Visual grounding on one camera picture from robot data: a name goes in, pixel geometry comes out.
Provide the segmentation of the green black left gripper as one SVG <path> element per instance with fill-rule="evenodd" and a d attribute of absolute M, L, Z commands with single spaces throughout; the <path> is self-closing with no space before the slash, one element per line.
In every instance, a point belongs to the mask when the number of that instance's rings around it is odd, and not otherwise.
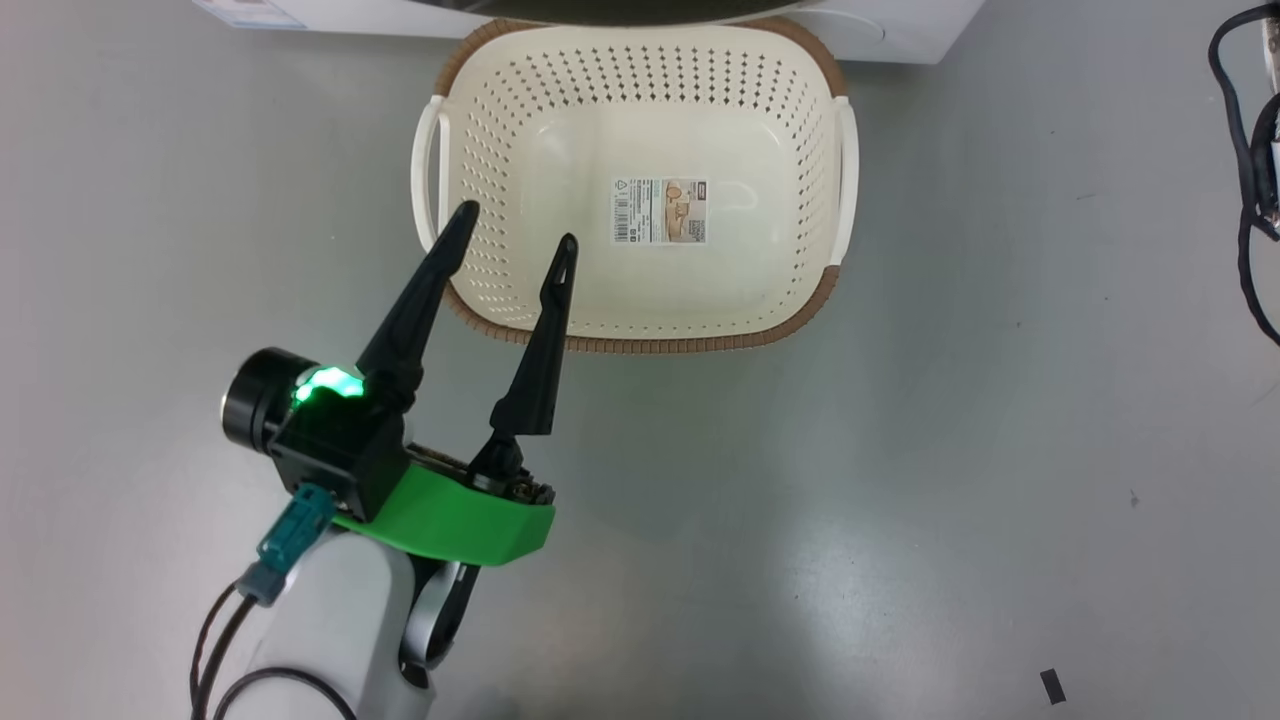
<path fill-rule="evenodd" d="M 433 324 L 479 214 L 474 200 L 457 206 L 356 363 L 365 393 L 401 415 L 415 404 Z M 524 469 L 518 438 L 552 433 L 577 259 L 579 242 L 567 233 L 541 283 L 536 325 L 468 475 L 465 462 L 410 445 L 410 465 L 381 511 L 367 523 L 340 514 L 335 527 L 415 557 L 479 568 L 503 566 L 545 544 L 556 492 Z"/>

